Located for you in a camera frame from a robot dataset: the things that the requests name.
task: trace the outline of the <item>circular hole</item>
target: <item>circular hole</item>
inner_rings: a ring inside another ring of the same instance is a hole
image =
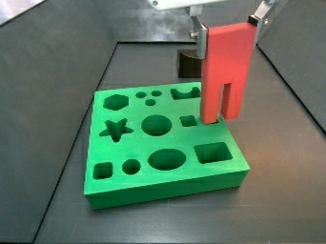
[[[162,95],[162,92],[161,92],[161,91],[153,91],[153,92],[151,92],[151,95],[153,95],[153,96],[161,96],[161,95]]]
[[[166,116],[153,115],[147,117],[142,123],[145,133],[153,136],[166,134],[173,127],[173,123]]]
[[[159,150],[149,158],[150,165],[159,171],[175,170],[185,162],[185,153],[175,149]]]
[[[149,99],[146,102],[147,106],[154,106],[157,104],[154,99]]]
[[[141,162],[137,159],[129,159],[123,163],[122,170],[126,174],[135,174],[141,171]]]
[[[145,98],[146,96],[147,96],[147,94],[142,91],[137,93],[138,98]]]

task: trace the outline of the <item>metal bracket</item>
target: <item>metal bracket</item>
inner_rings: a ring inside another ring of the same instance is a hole
[[[258,35],[263,25],[267,25],[267,17],[271,10],[277,6],[278,0],[263,0],[259,4],[257,12],[249,16],[249,23],[258,27],[255,44],[258,42]]]
[[[207,27],[201,22],[198,15],[203,12],[203,6],[191,6],[186,8],[186,12],[191,17],[194,23],[194,30],[190,31],[190,39],[198,43],[197,56],[199,59],[206,59],[206,46],[207,46]]]

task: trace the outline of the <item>hexagonal hole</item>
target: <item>hexagonal hole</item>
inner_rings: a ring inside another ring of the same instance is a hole
[[[112,111],[119,111],[129,106],[129,97],[125,95],[111,95],[104,99],[103,107]]]

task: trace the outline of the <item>star-shaped hole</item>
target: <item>star-shaped hole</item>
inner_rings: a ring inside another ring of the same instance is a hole
[[[119,122],[114,122],[111,120],[106,121],[107,129],[99,134],[99,136],[111,136],[114,142],[119,142],[122,140],[122,136],[125,133],[133,133],[134,130],[127,126],[127,119],[121,120]]]

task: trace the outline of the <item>green foam block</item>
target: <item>green foam block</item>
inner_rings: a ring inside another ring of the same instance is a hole
[[[250,170],[201,82],[95,93],[84,195],[94,209],[238,187]]]

